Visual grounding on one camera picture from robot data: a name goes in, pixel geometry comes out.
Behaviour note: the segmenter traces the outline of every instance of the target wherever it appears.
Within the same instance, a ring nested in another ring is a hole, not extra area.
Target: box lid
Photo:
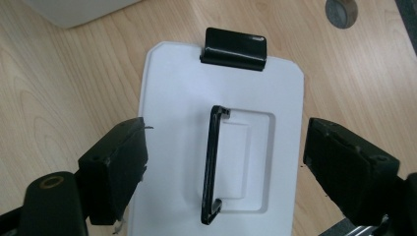
[[[147,125],[148,170],[130,205],[129,235],[290,235],[304,76],[268,57],[262,72],[203,64],[202,48],[161,42],[148,54],[139,115]],[[221,121],[214,197],[201,223],[209,115]]]

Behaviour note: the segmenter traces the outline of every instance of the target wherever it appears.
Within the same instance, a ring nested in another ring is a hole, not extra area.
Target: black clip
[[[267,39],[263,36],[208,28],[202,63],[262,71],[267,62]]]
[[[220,133],[221,118],[228,119],[230,109],[214,106],[211,109],[208,128],[208,154],[206,159],[205,185],[203,189],[202,223],[209,225],[221,210],[221,200],[212,202],[215,179],[215,163],[217,161],[218,134]]]

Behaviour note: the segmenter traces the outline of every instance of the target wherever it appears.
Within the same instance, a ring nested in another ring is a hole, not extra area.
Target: wooden surface
[[[401,177],[417,171],[417,59],[394,1],[358,1],[358,20],[345,30],[328,22],[325,2],[145,0],[58,29],[21,1],[1,0],[0,213],[19,207],[37,177],[76,171],[110,128],[136,117],[154,45],[203,46],[207,27],[264,35],[268,55],[303,70],[300,156],[309,117],[321,117],[397,157]],[[318,235],[342,218],[301,159],[295,201],[293,235]]]

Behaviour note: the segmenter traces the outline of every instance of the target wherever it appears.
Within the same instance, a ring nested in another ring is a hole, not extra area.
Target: white object
[[[268,57],[262,72],[202,64],[199,46],[162,42],[148,54],[139,115],[148,170],[130,206],[129,235],[291,235],[304,77]],[[221,121],[214,198],[223,207],[201,223],[214,105]]]
[[[141,0],[24,0],[42,17],[61,28],[75,27]]]

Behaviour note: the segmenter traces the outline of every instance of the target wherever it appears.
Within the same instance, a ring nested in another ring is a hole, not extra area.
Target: black handle
[[[228,119],[230,109],[214,106],[211,109],[208,128],[208,154],[206,158],[205,185],[203,189],[202,223],[209,225],[221,210],[221,200],[212,201],[214,192],[215,163],[217,161],[218,134],[221,118]]]

